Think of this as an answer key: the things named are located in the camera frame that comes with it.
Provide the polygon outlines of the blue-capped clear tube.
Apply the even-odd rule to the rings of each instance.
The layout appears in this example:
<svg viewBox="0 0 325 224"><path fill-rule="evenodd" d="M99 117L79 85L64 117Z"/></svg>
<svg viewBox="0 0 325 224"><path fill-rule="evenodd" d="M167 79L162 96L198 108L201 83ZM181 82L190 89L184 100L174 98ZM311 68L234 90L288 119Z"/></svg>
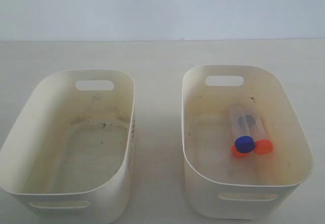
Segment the blue-capped clear tube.
<svg viewBox="0 0 325 224"><path fill-rule="evenodd" d="M255 149L255 141L250 129L255 125L255 119L246 114L240 105L231 105L229 108L231 133L234 147L239 153L250 153Z"/></svg>

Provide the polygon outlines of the orange-capped clear tube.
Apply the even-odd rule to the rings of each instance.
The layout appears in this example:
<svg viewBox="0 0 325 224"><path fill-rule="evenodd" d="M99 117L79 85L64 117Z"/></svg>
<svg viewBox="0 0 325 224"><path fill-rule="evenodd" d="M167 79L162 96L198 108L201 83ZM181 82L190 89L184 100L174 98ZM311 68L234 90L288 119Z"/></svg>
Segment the orange-capped clear tube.
<svg viewBox="0 0 325 224"><path fill-rule="evenodd" d="M232 155L233 155L234 157L236 157L236 158L244 158L244 157L247 157L247 156L249 155L249 153L240 153L240 152L236 149L235 145L233 145L233 146L231 147L231 152L232 152Z"/></svg>
<svg viewBox="0 0 325 224"><path fill-rule="evenodd" d="M253 113L250 113L249 116L251 116L249 130L256 144L254 153L259 155L271 153L273 143L270 141L260 116Z"/></svg>

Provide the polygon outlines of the white plastic bin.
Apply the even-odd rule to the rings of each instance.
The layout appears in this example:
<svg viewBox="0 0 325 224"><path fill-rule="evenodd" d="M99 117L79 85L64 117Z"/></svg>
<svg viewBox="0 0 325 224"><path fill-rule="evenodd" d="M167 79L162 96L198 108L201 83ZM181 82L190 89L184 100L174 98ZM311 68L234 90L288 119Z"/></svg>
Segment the white plastic bin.
<svg viewBox="0 0 325 224"><path fill-rule="evenodd" d="M48 76L1 148L1 188L40 218L114 222L129 201L134 107L135 84L124 72Z"/></svg>
<svg viewBox="0 0 325 224"><path fill-rule="evenodd" d="M273 151L236 158L229 108L258 114ZM250 66L199 66L182 82L182 147L190 206L210 218L258 219L304 181L312 153L279 80Z"/></svg>

